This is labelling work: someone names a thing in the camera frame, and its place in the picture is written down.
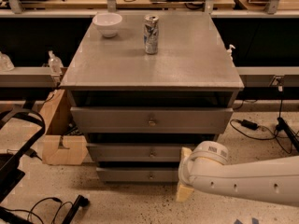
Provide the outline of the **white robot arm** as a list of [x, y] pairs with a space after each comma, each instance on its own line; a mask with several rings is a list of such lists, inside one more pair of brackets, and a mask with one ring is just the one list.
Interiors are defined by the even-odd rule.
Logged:
[[181, 150], [176, 200], [188, 200], [195, 190], [298, 206], [299, 157], [230, 164], [228, 149], [220, 143], [204, 141], [195, 149], [185, 147]]

